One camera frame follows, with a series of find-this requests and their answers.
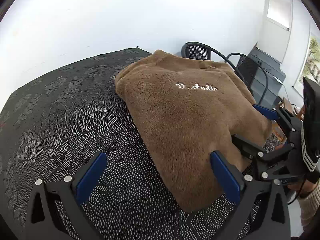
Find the door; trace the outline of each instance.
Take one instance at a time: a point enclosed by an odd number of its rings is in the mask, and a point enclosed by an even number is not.
[[[266,0],[257,48],[280,63],[284,59],[292,24],[292,0]]]

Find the black patterned tablecloth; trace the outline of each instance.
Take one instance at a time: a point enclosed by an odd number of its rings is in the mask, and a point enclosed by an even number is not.
[[[206,240],[223,224],[234,208],[224,195],[207,209],[180,210],[115,93],[120,70],[148,55],[134,48],[87,58],[12,93],[0,115],[0,214],[19,239],[36,179],[73,175],[97,150],[107,153],[108,165],[83,209],[106,239]],[[273,144],[271,137],[266,147]],[[239,237],[249,228],[247,222]]]

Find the black chair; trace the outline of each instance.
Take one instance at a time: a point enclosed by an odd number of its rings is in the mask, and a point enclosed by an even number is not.
[[[233,65],[233,63],[226,58],[223,54],[218,52],[217,50],[199,42],[187,42],[182,46],[181,56],[185,58],[191,59],[200,59],[200,60],[210,60],[211,59],[211,51],[218,54],[222,57],[225,62],[228,62],[230,66],[235,70],[236,75],[244,82],[244,77],[240,73],[240,71]]]
[[[210,60],[211,59],[211,51],[218,54],[220,57],[222,57],[225,60],[225,62],[230,64],[230,66],[235,70],[235,74],[246,84],[250,93],[253,94],[250,86],[254,80],[254,77],[255,77],[257,70],[258,70],[258,67],[260,67],[260,65],[257,64],[255,61],[253,61],[251,58],[247,57],[246,55],[239,54],[239,53],[231,53],[228,55],[228,57],[225,57],[223,54],[221,54],[217,50],[215,50],[205,44],[199,43],[199,42],[187,42],[186,44],[184,44],[181,49],[181,55],[182,55],[182,57],[185,57],[185,58],[199,59],[199,60]],[[229,60],[229,57],[232,55],[240,55],[241,56],[236,67]],[[263,68],[261,68],[261,70],[263,71],[263,73],[266,76],[266,88],[262,94],[262,97],[260,98],[259,104],[261,104],[261,102],[262,102],[262,100],[268,90],[267,74]]]
[[[250,58],[244,54],[231,53],[227,56],[227,59],[229,59],[229,57],[232,55],[240,56],[240,59],[238,61],[236,68],[243,75],[244,83],[247,86],[247,88],[249,89],[249,91],[251,92],[251,94],[252,94],[251,85],[252,85],[252,82],[257,74],[258,68],[260,68],[262,70],[262,72],[264,73],[264,75],[266,77],[266,87],[265,87],[263,94],[262,94],[262,96],[259,100],[259,103],[258,103],[258,104],[261,104],[261,102],[262,102],[262,100],[268,90],[268,76],[267,76],[266,71],[257,62],[255,62],[252,58]]]

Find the mesh chair back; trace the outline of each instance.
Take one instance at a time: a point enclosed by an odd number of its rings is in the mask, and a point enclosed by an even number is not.
[[[210,60],[210,49],[198,45],[190,45],[186,48],[186,56],[191,59]]]
[[[257,74],[259,65],[251,58],[241,56],[237,64],[237,69],[244,77],[244,83],[249,88]]]

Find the white wall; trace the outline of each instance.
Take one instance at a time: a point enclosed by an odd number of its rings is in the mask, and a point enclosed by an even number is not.
[[[293,0],[293,17],[290,40],[281,70],[286,74],[284,86],[288,92],[289,100],[297,107],[303,106],[303,97],[292,87],[300,75],[304,64],[309,41],[309,26],[314,34],[320,32],[306,7],[300,0]],[[280,97],[286,97],[285,89],[282,86],[279,91]]]
[[[0,23],[0,109],[38,76],[110,51],[175,54],[199,41],[248,54],[263,7],[264,0],[16,0]]]

